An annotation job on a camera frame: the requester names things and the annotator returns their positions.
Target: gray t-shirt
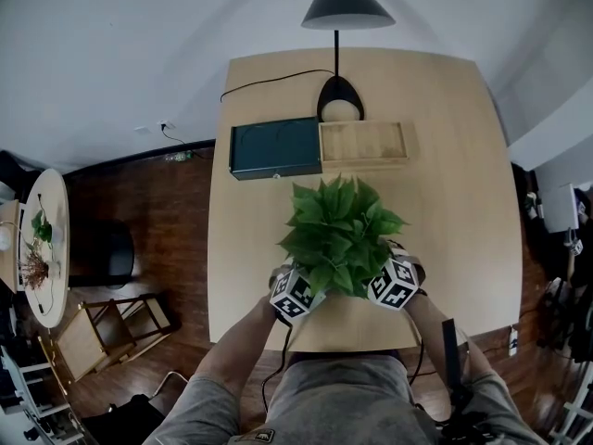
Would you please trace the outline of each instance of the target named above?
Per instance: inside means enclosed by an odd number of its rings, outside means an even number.
[[[541,444],[506,385],[491,372],[470,385],[465,409],[487,414],[498,443]],[[221,384],[194,375],[145,445],[437,443],[427,413],[414,407],[406,369],[389,356],[298,362],[284,373],[266,423],[239,435],[239,402]]]

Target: person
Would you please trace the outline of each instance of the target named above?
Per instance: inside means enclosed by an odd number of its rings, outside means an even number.
[[[145,445],[424,444],[442,439],[430,416],[414,406],[407,370],[385,351],[303,359],[296,353],[276,389],[266,423],[240,435],[239,400],[276,322],[269,296],[235,324],[197,366],[177,403]],[[424,295],[405,310],[446,382],[442,323],[447,319]],[[540,444],[521,419],[502,379],[471,341],[464,385],[473,397],[464,413],[484,413],[495,443]]]

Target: round table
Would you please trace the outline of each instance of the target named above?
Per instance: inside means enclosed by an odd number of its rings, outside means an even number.
[[[61,321],[66,308],[70,247],[68,193],[62,175],[56,170],[45,170],[37,178],[27,199],[21,226],[19,250],[21,262],[25,261],[27,254],[25,241],[31,243],[33,240],[31,221],[41,209],[41,205],[44,207],[49,223],[60,228],[63,233],[61,242],[54,244],[51,248],[46,242],[41,246],[44,260],[59,263],[59,273],[52,279],[45,279],[38,289],[33,290],[25,286],[25,294],[39,323],[47,328],[53,328]]]

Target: wooden floor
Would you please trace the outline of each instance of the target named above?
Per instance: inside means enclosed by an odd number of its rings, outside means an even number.
[[[211,161],[207,158],[212,151],[200,153],[206,159],[146,159],[67,179],[73,217],[119,219],[130,227],[136,251],[135,280],[117,291],[103,287],[73,289],[64,321],[52,335],[57,335],[82,299],[118,299],[146,291],[165,290],[171,309],[183,324],[178,332],[134,362],[114,366],[100,375],[88,375],[72,384],[69,398],[80,416],[101,414],[110,403],[121,405],[133,394],[151,394],[169,370],[190,376],[210,348],[206,269]],[[535,308],[545,286],[541,268],[524,247],[518,354],[508,357],[508,328],[477,338],[494,368],[507,381],[524,420],[542,435],[552,426],[566,397],[573,393],[576,376],[569,361],[536,346]],[[418,349],[403,350],[402,357],[413,372]],[[250,378],[241,404],[244,429],[263,422],[261,380],[279,361],[278,352],[264,352]],[[433,371],[425,359],[421,376],[412,389],[427,412],[442,419],[449,414],[448,395]],[[270,382],[269,394],[278,382],[279,378]],[[182,389],[181,381],[172,382],[154,404],[167,412]]]

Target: power outlet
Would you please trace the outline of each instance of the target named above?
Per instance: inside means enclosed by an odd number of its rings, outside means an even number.
[[[159,130],[175,130],[175,126],[170,121],[158,121],[158,129]]]

